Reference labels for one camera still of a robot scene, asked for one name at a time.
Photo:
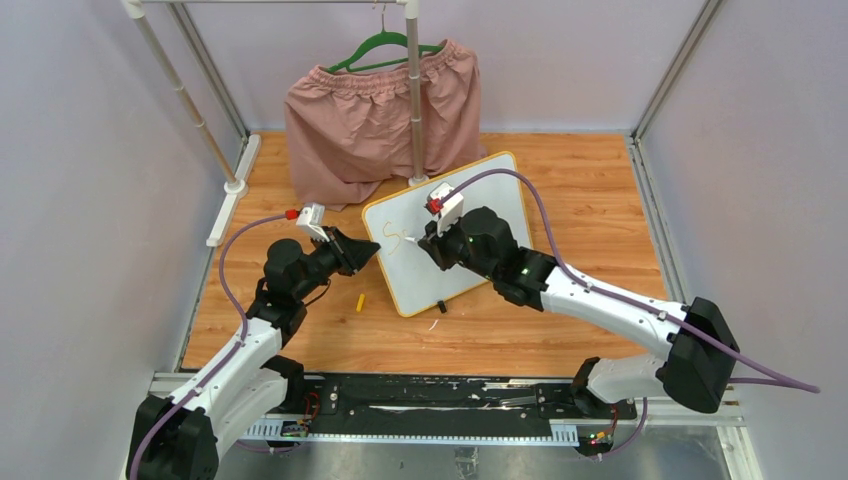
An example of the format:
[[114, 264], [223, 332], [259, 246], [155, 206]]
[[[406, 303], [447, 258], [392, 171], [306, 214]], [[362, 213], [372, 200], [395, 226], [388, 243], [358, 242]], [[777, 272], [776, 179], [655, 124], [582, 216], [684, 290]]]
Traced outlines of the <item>aluminium cage frame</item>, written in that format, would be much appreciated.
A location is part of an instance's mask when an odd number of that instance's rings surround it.
[[[677, 83], [698, 42], [700, 1], [425, 1], [420, 35], [474, 49], [482, 140], [508, 150], [542, 194], [567, 260], [650, 295], [686, 290], [678, 246], [655, 226], [668, 201], [643, 204], [636, 174], [660, 191]], [[193, 4], [193, 20], [249, 128], [263, 144], [235, 222], [294, 203], [283, 97], [318, 64], [403, 24], [399, 8]], [[358, 296], [366, 295], [362, 312]], [[566, 376], [590, 356], [638, 347], [586, 322], [520, 309], [479, 287], [446, 313], [399, 316], [377, 266], [333, 284], [286, 353], [310, 370]]]

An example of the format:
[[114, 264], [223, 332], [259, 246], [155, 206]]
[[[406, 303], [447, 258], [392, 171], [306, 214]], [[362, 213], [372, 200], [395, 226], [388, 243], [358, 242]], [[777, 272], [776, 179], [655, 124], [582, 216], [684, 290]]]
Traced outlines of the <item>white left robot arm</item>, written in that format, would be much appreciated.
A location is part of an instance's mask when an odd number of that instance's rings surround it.
[[333, 275], [353, 276], [379, 251], [335, 227], [306, 253], [294, 239], [268, 249], [242, 324], [213, 359], [170, 394], [139, 405], [128, 451], [129, 479], [212, 479], [221, 459], [268, 411], [298, 411], [304, 367], [281, 356], [307, 314], [306, 298]]

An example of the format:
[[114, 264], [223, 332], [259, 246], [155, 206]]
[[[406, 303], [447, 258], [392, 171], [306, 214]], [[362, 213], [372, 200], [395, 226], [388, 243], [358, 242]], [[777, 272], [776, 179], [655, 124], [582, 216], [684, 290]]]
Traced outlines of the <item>green clothes hanger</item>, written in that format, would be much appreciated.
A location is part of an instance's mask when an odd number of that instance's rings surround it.
[[[409, 72], [416, 77], [420, 74], [424, 58], [440, 53], [445, 47], [444, 42], [422, 43], [419, 18], [404, 13], [402, 31], [389, 29], [385, 20], [381, 19], [377, 33], [363, 40], [350, 55], [324, 67], [324, 70], [331, 74], [354, 74], [406, 65]], [[400, 55], [376, 61], [377, 53], [387, 49], [395, 49]]]

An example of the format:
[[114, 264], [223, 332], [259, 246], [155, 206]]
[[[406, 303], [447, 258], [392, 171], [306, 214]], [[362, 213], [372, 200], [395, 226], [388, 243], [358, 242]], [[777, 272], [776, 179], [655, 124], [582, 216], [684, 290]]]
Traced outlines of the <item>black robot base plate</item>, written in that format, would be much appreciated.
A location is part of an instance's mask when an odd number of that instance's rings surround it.
[[243, 439], [333, 443], [578, 446], [605, 431], [625, 440], [644, 417], [648, 426], [739, 427], [741, 409], [727, 391], [718, 411], [697, 413], [667, 397], [618, 403], [608, 413], [585, 414], [568, 399], [566, 378], [468, 377], [314, 373], [291, 410], [275, 408]]

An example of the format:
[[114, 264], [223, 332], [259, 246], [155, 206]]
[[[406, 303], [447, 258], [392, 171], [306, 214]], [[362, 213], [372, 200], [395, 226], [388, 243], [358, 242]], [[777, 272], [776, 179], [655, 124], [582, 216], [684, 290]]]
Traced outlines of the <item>yellow framed whiteboard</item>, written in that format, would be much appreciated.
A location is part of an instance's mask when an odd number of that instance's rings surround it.
[[[425, 208], [428, 195], [443, 183], [456, 187], [483, 171], [504, 168], [515, 171], [513, 153], [502, 151], [461, 168], [380, 198], [363, 207], [361, 217], [371, 241], [380, 245], [376, 254], [392, 300], [402, 317], [417, 315], [440, 301], [450, 300], [484, 283], [484, 278], [455, 266], [442, 271], [412, 239], [419, 239], [433, 216]], [[532, 247], [529, 220], [521, 182], [497, 174], [475, 182], [460, 193], [463, 211], [488, 207], [509, 223], [513, 237]]]

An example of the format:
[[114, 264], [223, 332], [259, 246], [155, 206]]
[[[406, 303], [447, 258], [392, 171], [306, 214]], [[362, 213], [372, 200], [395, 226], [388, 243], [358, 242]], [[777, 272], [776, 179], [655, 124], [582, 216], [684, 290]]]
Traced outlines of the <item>white clothes rack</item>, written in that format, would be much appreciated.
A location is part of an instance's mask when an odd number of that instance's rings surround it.
[[[120, 2], [129, 19], [131, 19], [151, 53], [162, 69], [170, 87], [180, 100], [184, 111], [189, 116], [192, 124], [201, 135], [204, 143], [211, 151], [225, 177], [224, 200], [216, 216], [214, 224], [206, 239], [206, 245], [210, 248], [220, 246], [231, 225], [239, 202], [248, 193], [248, 178], [259, 153], [261, 138], [253, 134], [246, 126], [235, 100], [227, 88], [211, 53], [207, 49], [202, 35], [197, 28], [187, 1], [164, 1], [162, 4], [170, 13], [172, 19], [183, 36], [186, 45], [194, 55], [201, 72], [205, 76], [207, 84], [223, 109], [226, 118], [239, 136], [241, 141], [240, 157], [235, 166], [231, 166], [227, 156], [223, 153], [213, 133], [207, 125], [206, 119], [201, 114], [198, 106], [191, 97], [185, 83], [181, 79], [177, 69], [173, 65], [166, 50], [161, 44], [158, 36], [152, 28], [145, 11], [146, 2], [137, 0], [122, 0]], [[411, 106], [411, 138], [412, 138], [412, 174], [408, 179], [408, 185], [413, 187], [428, 180], [424, 171], [424, 147], [423, 147], [423, 120], [421, 107], [421, 68], [420, 68], [420, 44], [418, 38], [418, 19], [420, 3], [418, 1], [398, 1], [396, 3], [404, 10], [406, 31], [398, 41], [408, 50], [408, 85]]]

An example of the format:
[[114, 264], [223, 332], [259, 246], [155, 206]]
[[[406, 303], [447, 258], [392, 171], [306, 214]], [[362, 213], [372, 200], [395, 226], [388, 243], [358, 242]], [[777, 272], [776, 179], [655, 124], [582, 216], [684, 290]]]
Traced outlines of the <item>pink shorts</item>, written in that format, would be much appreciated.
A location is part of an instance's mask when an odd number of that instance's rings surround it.
[[[437, 176], [485, 157], [476, 53], [448, 39], [422, 58], [423, 168]], [[333, 74], [316, 66], [284, 100], [292, 188], [301, 203], [360, 203], [413, 174], [409, 68]]]

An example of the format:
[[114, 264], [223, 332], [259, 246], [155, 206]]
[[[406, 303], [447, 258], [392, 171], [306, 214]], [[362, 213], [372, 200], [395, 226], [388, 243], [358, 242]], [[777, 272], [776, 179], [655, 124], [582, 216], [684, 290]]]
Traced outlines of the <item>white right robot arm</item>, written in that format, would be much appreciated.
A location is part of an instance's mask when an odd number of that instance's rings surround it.
[[488, 207], [444, 231], [429, 222], [417, 244], [441, 270], [461, 266], [489, 280], [509, 303], [588, 321], [646, 349], [618, 360], [585, 360], [570, 392], [580, 415], [596, 417], [621, 400], [661, 394], [696, 412], [718, 410], [739, 347], [714, 302], [655, 300], [562, 267], [554, 256], [519, 245]]

